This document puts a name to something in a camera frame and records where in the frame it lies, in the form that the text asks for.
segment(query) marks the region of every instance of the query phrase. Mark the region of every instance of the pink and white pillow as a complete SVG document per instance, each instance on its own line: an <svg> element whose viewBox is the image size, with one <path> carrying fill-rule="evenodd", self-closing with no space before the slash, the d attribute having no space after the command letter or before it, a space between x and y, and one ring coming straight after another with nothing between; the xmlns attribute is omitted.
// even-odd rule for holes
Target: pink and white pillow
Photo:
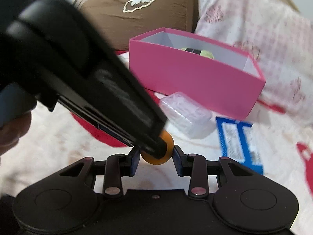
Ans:
<svg viewBox="0 0 313 235"><path fill-rule="evenodd" d="M196 34L246 50L266 77L260 96L313 124L313 23L278 0L199 0Z"/></svg>

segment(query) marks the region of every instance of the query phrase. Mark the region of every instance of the pillowcase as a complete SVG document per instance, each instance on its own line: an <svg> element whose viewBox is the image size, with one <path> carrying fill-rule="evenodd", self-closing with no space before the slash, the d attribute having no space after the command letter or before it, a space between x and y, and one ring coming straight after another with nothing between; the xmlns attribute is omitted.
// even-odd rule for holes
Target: pillowcase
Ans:
<svg viewBox="0 0 313 235"><path fill-rule="evenodd" d="M261 98L313 124L313 24L278 0L199 0L196 34L249 52L264 73Z"/></svg>
<svg viewBox="0 0 313 235"><path fill-rule="evenodd" d="M157 28L191 32L193 4L194 0L88 0L80 10L114 49L128 50L130 38Z"/></svg>

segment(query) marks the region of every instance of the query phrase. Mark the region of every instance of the human hand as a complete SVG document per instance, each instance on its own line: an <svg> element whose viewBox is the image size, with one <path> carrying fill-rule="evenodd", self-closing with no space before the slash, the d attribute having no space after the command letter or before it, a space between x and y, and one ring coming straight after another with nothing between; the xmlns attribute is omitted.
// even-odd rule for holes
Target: human hand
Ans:
<svg viewBox="0 0 313 235"><path fill-rule="evenodd" d="M0 129L0 155L16 146L18 140L28 132L31 120L32 113L28 112Z"/></svg>

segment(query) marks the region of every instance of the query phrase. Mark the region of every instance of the embroidered cloud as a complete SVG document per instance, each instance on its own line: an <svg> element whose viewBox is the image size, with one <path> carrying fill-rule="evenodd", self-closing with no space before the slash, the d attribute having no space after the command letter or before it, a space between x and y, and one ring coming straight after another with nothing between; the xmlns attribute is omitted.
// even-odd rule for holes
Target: embroidered cloud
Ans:
<svg viewBox="0 0 313 235"><path fill-rule="evenodd" d="M142 8L148 7L155 0L129 0L125 3L123 12L134 12L135 10L140 10ZM131 9L127 9L127 5L130 3Z"/></svg>

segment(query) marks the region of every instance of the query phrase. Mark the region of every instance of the white embroidery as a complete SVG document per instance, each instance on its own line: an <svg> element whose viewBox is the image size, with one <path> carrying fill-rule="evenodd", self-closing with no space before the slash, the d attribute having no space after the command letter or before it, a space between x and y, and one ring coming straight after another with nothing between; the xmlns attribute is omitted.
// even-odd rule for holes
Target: white embroidery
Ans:
<svg viewBox="0 0 313 235"><path fill-rule="evenodd" d="M142 8L144 8L144 7L148 7L151 3L153 3L155 0L129 0L129 1L127 1L126 3L125 3L125 5L124 5L124 8L123 8L123 12L125 13L125 12L133 12L133 11L135 11L135 10L140 10L140 9L142 9ZM147 2L147 4L145 4L145 5L141 5L140 7L136 7L136 8L134 8L134 9L132 9L132 10L126 10L126 6L127 6L127 4L128 3L130 3L131 2L131 6L134 6L134 5L137 5L137 4L139 4L139 3L141 3L141 2Z"/></svg>

